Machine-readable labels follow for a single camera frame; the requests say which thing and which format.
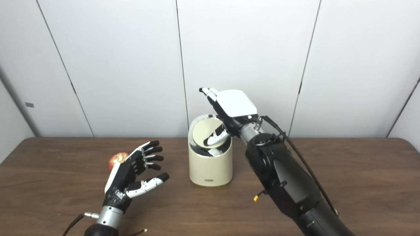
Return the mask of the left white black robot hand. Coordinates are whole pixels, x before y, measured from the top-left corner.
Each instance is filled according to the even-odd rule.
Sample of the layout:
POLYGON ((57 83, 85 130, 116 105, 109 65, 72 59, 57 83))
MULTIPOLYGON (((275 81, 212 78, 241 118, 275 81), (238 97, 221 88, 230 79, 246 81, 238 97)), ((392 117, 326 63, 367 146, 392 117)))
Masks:
POLYGON ((163 161, 164 157, 157 155, 163 148, 159 141, 149 141, 135 148, 122 163, 117 162, 111 170, 105 185, 103 206, 117 208, 126 213, 132 199, 143 195, 167 181, 168 173, 161 173, 145 181, 136 178, 146 170, 160 170, 154 161, 163 161))

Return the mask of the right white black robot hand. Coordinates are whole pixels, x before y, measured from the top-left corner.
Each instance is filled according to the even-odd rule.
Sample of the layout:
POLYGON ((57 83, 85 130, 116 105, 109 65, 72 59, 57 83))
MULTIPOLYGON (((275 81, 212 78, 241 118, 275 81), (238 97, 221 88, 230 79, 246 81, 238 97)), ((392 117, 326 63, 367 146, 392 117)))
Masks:
POLYGON ((222 121, 206 139, 205 146, 214 145, 228 136, 240 138, 245 144, 256 135, 254 129, 259 115, 256 106, 242 90, 229 89, 217 91, 214 88, 201 87, 199 92, 203 93, 222 121))

